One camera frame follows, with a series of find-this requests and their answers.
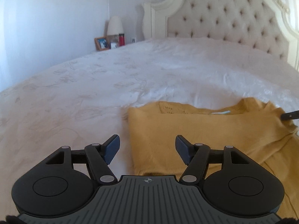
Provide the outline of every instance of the folded garment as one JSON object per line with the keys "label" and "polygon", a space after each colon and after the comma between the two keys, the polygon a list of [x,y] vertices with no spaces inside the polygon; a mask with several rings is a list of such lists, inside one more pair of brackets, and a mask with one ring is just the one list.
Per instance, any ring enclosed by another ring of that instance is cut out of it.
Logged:
{"label": "folded garment", "polygon": [[[175,175],[186,169],[175,137],[211,149],[233,145],[275,175],[284,185],[280,217],[299,217],[299,137],[284,111],[254,98],[217,111],[179,103],[154,102],[129,109],[130,142],[136,175]],[[207,176],[221,169],[211,164]]]}

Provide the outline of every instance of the lampshade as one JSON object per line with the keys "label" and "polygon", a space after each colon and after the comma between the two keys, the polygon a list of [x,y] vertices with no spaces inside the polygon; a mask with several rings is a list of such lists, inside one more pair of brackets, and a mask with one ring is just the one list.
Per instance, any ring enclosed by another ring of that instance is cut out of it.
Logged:
{"label": "lampshade", "polygon": [[107,35],[123,34],[124,29],[119,16],[112,16],[108,24]]}

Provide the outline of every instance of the mattress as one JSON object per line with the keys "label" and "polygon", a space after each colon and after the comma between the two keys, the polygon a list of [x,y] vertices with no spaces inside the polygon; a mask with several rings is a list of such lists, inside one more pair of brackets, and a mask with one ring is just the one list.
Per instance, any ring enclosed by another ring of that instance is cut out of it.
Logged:
{"label": "mattress", "polygon": [[286,62],[208,38],[148,40],[53,66],[0,93],[0,219],[17,214],[13,183],[63,145],[83,149],[119,134],[110,168],[118,178],[133,174],[128,107],[170,101],[217,109],[255,97],[295,111],[298,85]]}

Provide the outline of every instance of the headboard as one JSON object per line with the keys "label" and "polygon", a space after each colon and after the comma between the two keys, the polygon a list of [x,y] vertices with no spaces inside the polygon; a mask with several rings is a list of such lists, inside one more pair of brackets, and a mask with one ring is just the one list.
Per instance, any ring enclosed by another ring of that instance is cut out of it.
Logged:
{"label": "headboard", "polygon": [[145,39],[208,37],[248,45],[299,67],[299,33],[281,0],[165,0],[145,3]]}

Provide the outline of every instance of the wooden picture frame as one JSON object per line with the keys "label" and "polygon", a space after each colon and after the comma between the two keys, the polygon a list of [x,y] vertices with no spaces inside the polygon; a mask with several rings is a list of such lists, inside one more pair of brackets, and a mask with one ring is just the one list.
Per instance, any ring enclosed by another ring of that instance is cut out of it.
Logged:
{"label": "wooden picture frame", "polygon": [[108,41],[108,38],[106,36],[95,38],[95,45],[96,45],[96,49],[98,51],[103,51],[103,50],[110,49],[109,41]]}

